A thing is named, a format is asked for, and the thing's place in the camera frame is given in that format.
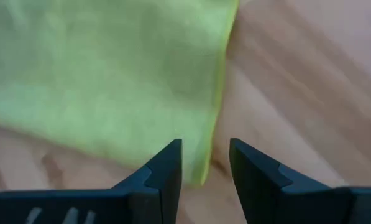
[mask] wood grain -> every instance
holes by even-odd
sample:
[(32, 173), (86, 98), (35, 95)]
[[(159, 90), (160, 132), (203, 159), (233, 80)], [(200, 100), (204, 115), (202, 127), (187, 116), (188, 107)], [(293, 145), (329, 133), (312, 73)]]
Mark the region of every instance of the wood grain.
[[(245, 223), (231, 137), (325, 184), (371, 185), (371, 0), (240, 2), (211, 172), (184, 187), (178, 223)], [(131, 172), (0, 128), (0, 190), (108, 188)]]

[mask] wooden table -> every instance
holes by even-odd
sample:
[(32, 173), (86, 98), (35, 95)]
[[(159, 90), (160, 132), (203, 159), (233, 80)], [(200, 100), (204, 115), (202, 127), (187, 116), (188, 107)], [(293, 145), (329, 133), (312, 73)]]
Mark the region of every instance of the wooden table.
[[(227, 158), (238, 137), (331, 186), (371, 185), (371, 0), (243, 0), (211, 172), (179, 223), (245, 223)], [(0, 128), (0, 189), (107, 188), (131, 170)]]

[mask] black plastic part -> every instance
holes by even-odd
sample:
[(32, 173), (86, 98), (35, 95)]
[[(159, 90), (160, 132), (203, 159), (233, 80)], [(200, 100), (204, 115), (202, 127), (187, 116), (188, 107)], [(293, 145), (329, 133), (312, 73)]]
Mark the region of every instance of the black plastic part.
[(239, 139), (229, 158), (247, 223), (371, 223), (371, 188), (331, 189)]
[(181, 169), (177, 139), (112, 189), (0, 192), (0, 223), (172, 224)]

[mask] yellow-green cloth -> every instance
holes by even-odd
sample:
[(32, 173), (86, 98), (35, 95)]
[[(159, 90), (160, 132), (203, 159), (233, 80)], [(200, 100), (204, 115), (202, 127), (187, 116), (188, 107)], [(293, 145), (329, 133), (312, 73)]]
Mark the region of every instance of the yellow-green cloth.
[(237, 0), (0, 0), (0, 126), (202, 184)]

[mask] wooden surface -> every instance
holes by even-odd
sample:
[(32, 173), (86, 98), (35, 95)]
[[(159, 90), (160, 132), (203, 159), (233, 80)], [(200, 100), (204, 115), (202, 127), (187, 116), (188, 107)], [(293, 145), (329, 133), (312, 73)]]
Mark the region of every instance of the wooden surface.
[[(331, 186), (371, 185), (371, 0), (243, 0), (227, 53), (211, 172), (178, 223), (245, 223), (227, 149), (238, 137)], [(89, 189), (131, 173), (0, 129), (0, 189)]]

